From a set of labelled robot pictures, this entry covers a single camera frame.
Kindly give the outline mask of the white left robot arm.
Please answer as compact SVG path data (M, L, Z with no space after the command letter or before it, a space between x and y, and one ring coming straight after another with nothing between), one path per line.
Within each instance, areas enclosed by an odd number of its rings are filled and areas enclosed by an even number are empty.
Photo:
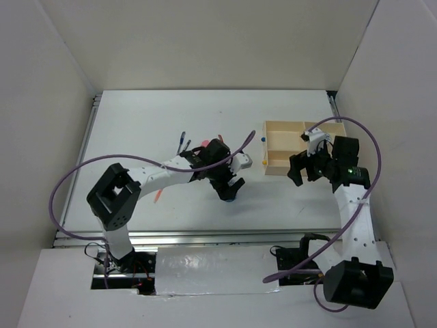
M137 202L144 196L196 180L209 180L220 200L232 202L245 183L236 174L252 166L244 152L216 167L205 170L227 158L230 149L220 139L208 145L185 150L162 165L127 169L119 163L110 165L87 195L93 214L100 220L104 239L109 245L110 263L120 273L133 270L139 257L128 235L128 222Z

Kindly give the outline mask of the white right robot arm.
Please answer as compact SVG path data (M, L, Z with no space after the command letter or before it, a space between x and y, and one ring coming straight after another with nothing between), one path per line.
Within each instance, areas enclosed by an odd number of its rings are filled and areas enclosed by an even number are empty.
M333 142L319 129L301 136L307 149L290 157L288 177L303 184L301 171L310 182L326 178L333 190L341 219L341 249L333 240L306 234L298 260L306 268L322 272L324 297L343 306L376 309L391 284L394 273L382 263L373 231L368 191L369 173L358 166L359 141L336 136Z

